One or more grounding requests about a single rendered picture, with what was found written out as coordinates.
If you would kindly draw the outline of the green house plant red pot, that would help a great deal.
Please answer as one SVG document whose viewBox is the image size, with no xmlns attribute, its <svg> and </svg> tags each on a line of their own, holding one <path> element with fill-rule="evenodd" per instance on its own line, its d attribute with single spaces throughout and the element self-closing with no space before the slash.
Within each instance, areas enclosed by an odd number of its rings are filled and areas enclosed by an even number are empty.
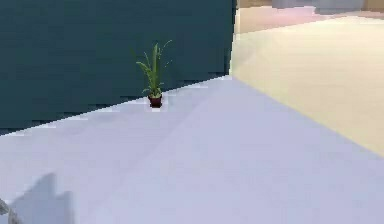
<svg viewBox="0 0 384 224">
<path fill-rule="evenodd" d="M 152 48 L 151 56 L 148 56 L 147 53 L 144 53 L 145 62 L 135 62 L 135 64 L 139 66 L 144 76 L 147 78 L 147 86 L 143 89 L 143 93 L 147 94 L 149 106 L 151 108 L 162 107 L 163 91 L 161 86 L 163 83 L 160 81 L 161 57 L 163 51 L 169 43 L 171 43 L 171 40 L 168 40 L 163 46 L 160 46 L 159 43 L 156 42 Z"/>
</svg>

